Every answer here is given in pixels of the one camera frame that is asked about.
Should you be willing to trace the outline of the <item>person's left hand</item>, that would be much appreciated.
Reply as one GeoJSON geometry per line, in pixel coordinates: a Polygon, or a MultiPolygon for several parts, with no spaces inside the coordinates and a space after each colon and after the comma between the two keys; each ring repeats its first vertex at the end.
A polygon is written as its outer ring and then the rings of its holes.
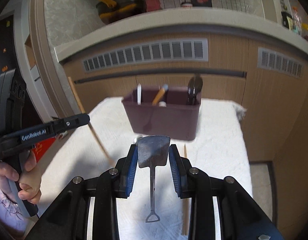
{"type": "Polygon", "coordinates": [[[8,180],[19,184],[21,191],[18,193],[18,197],[21,200],[38,204],[41,198],[41,172],[33,152],[29,154],[21,175],[10,165],[0,161],[0,189],[12,202],[16,202],[8,180]]]}

